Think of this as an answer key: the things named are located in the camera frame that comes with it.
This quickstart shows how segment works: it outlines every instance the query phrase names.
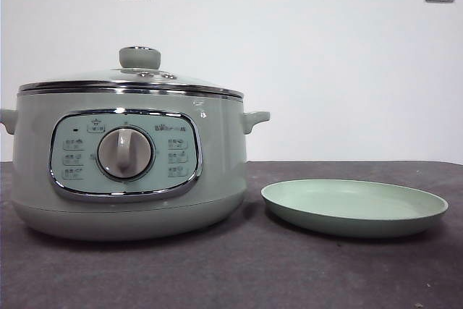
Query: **plate rim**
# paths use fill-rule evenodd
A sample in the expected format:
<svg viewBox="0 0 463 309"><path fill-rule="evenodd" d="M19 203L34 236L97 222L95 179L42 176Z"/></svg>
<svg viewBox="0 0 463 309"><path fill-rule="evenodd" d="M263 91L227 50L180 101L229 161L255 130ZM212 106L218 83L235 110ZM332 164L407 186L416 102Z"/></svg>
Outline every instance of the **plate rim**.
<svg viewBox="0 0 463 309"><path fill-rule="evenodd" d="M359 217L351 217L351 216L330 215L330 214L324 214L324 213L314 213L312 211L306 211L306 210L301 210L301 209L296 209L296 208L290 208L289 206L284 206L284 205L282 205L280 203L277 203L277 202L275 202L275 201L273 201L273 200L271 200L271 199L269 199L268 197L265 196L264 191L267 188L271 187L271 186L277 186L277 185L286 184L286 183L289 183L289 182L301 182L301 181L304 181L304 182L314 182L314 181L360 182L360 183L367 183L367 184L376 184L376 185L384 185L384 186L406 188L408 190L414 190L414 191L418 191L418 192L421 192L421 193L425 193L426 195L433 196L433 197L439 199L444 204L444 207L438 213L433 213L433 214L430 214L430 215L424 215L424 216L418 216L418 217L400 218L400 219L397 219L397 218L392 218L392 219L369 219L369 218L359 218ZM277 205L279 207L289 209L289 210L292 210L292 211L296 211L296 212L299 212L299 213L305 213L305 214L321 216L321 217L328 217L328 218L335 218L335 219L355 220L355 221L412 221L412 220L418 220L418 219L428 219L430 217L442 215L449 209L449 203L445 199L443 199L442 197L440 197L438 195L435 195L433 193L426 192L426 191L423 191L423 190L419 190L419 189L413 188L413 187L394 185L394 184L387 184L385 182L366 181L366 180L351 180L351 179L295 179L295 180L285 180L285 181L274 182L273 184L266 185L265 187L263 187L260 190L260 195L262 196L262 198L264 199L265 202L268 201L268 202L270 202L272 204L275 204L275 205Z"/></svg>

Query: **glass lid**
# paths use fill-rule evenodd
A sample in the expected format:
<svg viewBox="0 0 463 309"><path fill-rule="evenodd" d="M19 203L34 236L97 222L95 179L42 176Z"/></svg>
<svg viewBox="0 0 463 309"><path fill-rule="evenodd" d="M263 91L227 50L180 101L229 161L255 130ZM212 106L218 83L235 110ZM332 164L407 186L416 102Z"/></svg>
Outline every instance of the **glass lid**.
<svg viewBox="0 0 463 309"><path fill-rule="evenodd" d="M92 92L94 89L172 90L189 93L212 93L243 98L243 94L210 82L174 75L159 70L161 53L153 48L132 46L119 51L121 69L88 72L71 80L50 80L20 86L20 94Z"/></svg>

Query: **pot base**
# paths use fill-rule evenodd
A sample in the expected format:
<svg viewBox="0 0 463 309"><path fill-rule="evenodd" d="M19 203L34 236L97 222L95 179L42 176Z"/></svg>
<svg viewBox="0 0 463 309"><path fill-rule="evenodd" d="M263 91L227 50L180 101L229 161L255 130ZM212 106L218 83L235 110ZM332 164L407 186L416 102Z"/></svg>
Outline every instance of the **pot base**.
<svg viewBox="0 0 463 309"><path fill-rule="evenodd" d="M145 211L86 213L50 211L13 201L31 228L75 240L122 241L165 237L203 228L225 219L241 204L244 193L191 206Z"/></svg>

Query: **table surface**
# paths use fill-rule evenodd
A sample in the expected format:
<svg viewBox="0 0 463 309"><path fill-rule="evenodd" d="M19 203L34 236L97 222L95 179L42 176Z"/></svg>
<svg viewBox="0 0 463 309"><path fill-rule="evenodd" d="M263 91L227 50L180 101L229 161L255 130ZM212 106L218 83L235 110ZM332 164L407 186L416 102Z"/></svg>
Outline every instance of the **table surface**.
<svg viewBox="0 0 463 309"><path fill-rule="evenodd" d="M79 242L27 228L1 164L2 308L463 308L463 166L441 162L250 162L244 203L196 232ZM359 179L440 195L441 223L358 240L294 227L260 190L287 179Z"/></svg>

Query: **brand logo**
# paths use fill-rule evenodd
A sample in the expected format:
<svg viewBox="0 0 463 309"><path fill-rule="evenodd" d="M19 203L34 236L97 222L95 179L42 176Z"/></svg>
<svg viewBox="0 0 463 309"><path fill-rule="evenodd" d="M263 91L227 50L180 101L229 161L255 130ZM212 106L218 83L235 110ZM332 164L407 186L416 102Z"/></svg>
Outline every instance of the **brand logo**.
<svg viewBox="0 0 463 309"><path fill-rule="evenodd" d="M157 124L154 126L154 130L158 130L158 131L177 131L177 132L186 132L186 128L185 127L172 127L172 126L169 126L167 124Z"/></svg>

